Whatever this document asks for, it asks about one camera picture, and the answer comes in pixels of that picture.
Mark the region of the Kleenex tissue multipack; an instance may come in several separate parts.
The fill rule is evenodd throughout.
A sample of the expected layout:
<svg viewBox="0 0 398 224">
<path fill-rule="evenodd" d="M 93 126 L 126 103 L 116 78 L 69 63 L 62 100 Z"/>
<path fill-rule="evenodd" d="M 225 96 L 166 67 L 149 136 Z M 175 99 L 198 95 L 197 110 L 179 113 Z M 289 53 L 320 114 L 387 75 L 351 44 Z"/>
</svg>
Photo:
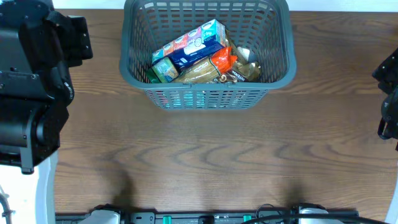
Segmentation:
<svg viewBox="0 0 398 224">
<path fill-rule="evenodd" d="M 213 19 L 155 51 L 152 64 L 167 57 L 178 70 L 182 70 L 226 46 L 226 28 Z"/>
</svg>

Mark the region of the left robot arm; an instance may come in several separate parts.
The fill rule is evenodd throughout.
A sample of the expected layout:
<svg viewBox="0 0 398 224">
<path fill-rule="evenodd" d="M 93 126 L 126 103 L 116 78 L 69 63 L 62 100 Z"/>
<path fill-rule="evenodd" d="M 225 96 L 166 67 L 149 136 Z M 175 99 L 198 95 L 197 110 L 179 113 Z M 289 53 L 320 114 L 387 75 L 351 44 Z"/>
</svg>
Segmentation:
<svg viewBox="0 0 398 224">
<path fill-rule="evenodd" d="M 55 223 L 70 68 L 93 56 L 86 19 L 52 1 L 1 2 L 1 222 Z"/>
</svg>

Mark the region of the spaghetti pack orange ends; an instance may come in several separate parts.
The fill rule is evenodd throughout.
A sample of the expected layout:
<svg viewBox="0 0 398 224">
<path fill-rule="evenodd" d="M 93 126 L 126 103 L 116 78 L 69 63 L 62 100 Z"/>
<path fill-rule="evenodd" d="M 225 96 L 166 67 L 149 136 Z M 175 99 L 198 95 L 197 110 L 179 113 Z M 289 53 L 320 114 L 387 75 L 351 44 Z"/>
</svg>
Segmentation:
<svg viewBox="0 0 398 224">
<path fill-rule="evenodd" d="M 232 47 L 225 47 L 184 70 L 172 83 L 208 83 L 231 70 L 237 59 Z"/>
</svg>

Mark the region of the Nescafe Gold coffee bag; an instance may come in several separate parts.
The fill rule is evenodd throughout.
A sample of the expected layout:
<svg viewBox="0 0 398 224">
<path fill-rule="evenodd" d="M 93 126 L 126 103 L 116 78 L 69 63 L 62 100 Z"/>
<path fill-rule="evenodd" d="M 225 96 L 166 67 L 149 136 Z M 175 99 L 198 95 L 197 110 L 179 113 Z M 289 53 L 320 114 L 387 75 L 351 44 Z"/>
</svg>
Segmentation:
<svg viewBox="0 0 398 224">
<path fill-rule="evenodd" d="M 260 76 L 260 65 L 258 62 L 248 62 L 248 56 L 243 52 L 242 47 L 237 47 L 230 31 L 226 30 L 227 46 L 231 47 L 231 55 L 237 56 L 232 69 L 218 77 L 219 83 L 257 82 Z"/>
</svg>

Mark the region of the dried mushroom pouch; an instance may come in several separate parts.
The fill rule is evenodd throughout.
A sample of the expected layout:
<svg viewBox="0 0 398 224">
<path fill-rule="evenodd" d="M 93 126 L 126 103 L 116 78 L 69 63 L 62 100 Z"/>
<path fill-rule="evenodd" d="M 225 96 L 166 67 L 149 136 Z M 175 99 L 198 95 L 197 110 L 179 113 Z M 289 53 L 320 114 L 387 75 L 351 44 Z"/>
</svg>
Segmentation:
<svg viewBox="0 0 398 224">
<path fill-rule="evenodd" d="M 246 62 L 255 62 L 257 60 L 256 54 L 247 48 L 238 47 L 238 52 Z"/>
</svg>

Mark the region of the green lid spice jar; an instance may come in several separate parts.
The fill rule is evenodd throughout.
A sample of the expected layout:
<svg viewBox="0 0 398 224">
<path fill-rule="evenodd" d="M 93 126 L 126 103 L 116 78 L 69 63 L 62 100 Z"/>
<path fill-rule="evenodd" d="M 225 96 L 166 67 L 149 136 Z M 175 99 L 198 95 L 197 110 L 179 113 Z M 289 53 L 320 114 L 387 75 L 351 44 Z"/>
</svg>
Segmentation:
<svg viewBox="0 0 398 224">
<path fill-rule="evenodd" d="M 179 76 L 179 72 L 172 61 L 165 57 L 149 68 L 146 75 L 151 83 L 170 83 Z"/>
</svg>

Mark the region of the white teal small packet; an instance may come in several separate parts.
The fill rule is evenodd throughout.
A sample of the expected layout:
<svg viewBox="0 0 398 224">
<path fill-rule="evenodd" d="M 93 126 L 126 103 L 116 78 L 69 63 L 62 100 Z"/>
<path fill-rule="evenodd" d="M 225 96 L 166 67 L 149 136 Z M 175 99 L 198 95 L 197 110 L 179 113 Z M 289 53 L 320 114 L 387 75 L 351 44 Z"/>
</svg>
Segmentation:
<svg viewBox="0 0 398 224">
<path fill-rule="evenodd" d="M 174 109 L 204 109 L 206 91 L 171 91 L 169 104 Z"/>
</svg>

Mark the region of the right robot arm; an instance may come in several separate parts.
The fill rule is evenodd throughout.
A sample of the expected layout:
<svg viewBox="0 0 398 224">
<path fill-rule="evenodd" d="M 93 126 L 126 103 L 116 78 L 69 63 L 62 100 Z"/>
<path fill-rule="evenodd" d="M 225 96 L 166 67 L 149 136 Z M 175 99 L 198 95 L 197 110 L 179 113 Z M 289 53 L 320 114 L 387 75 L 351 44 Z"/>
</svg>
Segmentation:
<svg viewBox="0 0 398 224">
<path fill-rule="evenodd" d="M 387 95 L 381 105 L 377 134 L 383 140 L 397 139 L 397 49 L 373 71 L 372 77 Z"/>
</svg>

